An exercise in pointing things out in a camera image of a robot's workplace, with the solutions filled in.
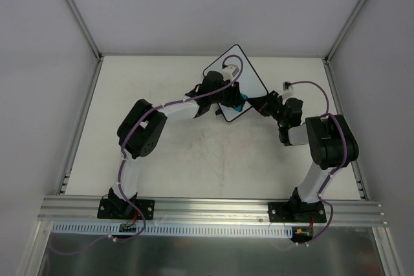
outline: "white floor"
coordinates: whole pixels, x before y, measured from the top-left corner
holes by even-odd
[[[105,57],[67,186],[67,195],[104,195],[116,180],[120,148],[116,130],[140,98],[157,104],[183,97],[202,81],[214,57]],[[250,58],[269,91],[283,81],[312,80],[333,99],[322,61],[306,58]],[[324,113],[325,100],[312,85],[296,85],[303,118]],[[250,110],[232,123],[217,107],[195,120],[174,123],[145,157],[140,196],[204,198],[288,198],[305,177],[309,146],[285,147],[278,126]],[[351,166],[342,169],[326,199],[359,200]]]

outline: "metal plate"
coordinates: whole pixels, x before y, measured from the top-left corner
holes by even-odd
[[[91,221],[96,219],[100,196],[46,196],[39,220]],[[286,200],[230,200],[212,198],[152,198],[157,201],[153,221],[176,224],[262,225],[268,221],[268,203]],[[373,201],[332,200],[331,226],[387,226],[382,206]]]
[[[94,239],[54,234],[53,245],[70,251]],[[329,228],[308,248],[289,239],[143,236],[119,244],[103,240],[77,256],[47,255],[49,274],[45,264],[42,276],[382,275],[369,228]]]

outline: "black mounting bracket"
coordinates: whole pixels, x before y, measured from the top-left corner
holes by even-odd
[[[154,209],[155,201],[154,200],[142,200],[139,198],[131,199],[132,203],[138,207],[141,212],[144,214],[145,220],[153,220],[154,218]],[[108,198],[101,199],[98,208],[98,219],[117,219],[117,220],[130,220],[134,217],[135,210],[130,209],[130,212],[127,214],[121,214],[114,207],[113,203]],[[138,214],[137,220],[142,220],[141,216]]]
[[[279,213],[287,203],[286,202],[270,202],[267,204],[267,212],[269,214],[269,222],[271,223],[298,223],[298,222],[311,222],[313,217],[314,223],[326,223],[326,214],[325,207],[321,202],[313,203],[312,212],[306,212],[303,214],[294,214],[294,213]]]

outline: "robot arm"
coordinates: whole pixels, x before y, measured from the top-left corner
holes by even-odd
[[[335,167],[342,164],[344,149],[341,134],[345,136],[346,161],[342,167],[358,157],[358,145],[343,116],[337,115],[338,127],[330,118],[307,118],[301,124],[303,102],[289,98],[283,103],[275,91],[259,98],[245,98],[239,84],[233,81],[239,72],[236,65],[229,65],[222,72],[210,71],[201,84],[186,93],[187,98],[161,106],[155,110],[146,100],[138,100],[118,129],[119,144],[124,145],[126,158],[121,179],[110,188],[108,200],[118,218],[129,219],[132,207],[125,200],[136,198],[142,158],[157,146],[161,132],[167,123],[198,118],[210,110],[211,104],[220,103],[235,110],[242,110],[245,101],[262,116],[273,117],[279,126],[279,139],[285,145],[310,145],[313,163],[304,181],[294,189],[289,201],[270,208],[271,222],[326,222],[323,204],[319,196],[329,183]],[[222,91],[224,86],[231,85]]]

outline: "red wire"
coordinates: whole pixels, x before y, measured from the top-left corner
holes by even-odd
[[[311,220],[310,220],[310,222],[311,222],[311,223],[309,224],[309,226],[308,226],[306,229],[313,228],[313,224],[314,224],[313,216],[311,215],[310,217],[311,217],[311,218],[310,218],[310,219],[311,219]]]
[[[138,218],[138,213],[135,211],[135,215],[133,217],[133,221],[132,221],[132,224],[131,224],[132,226],[135,224],[137,218]]]

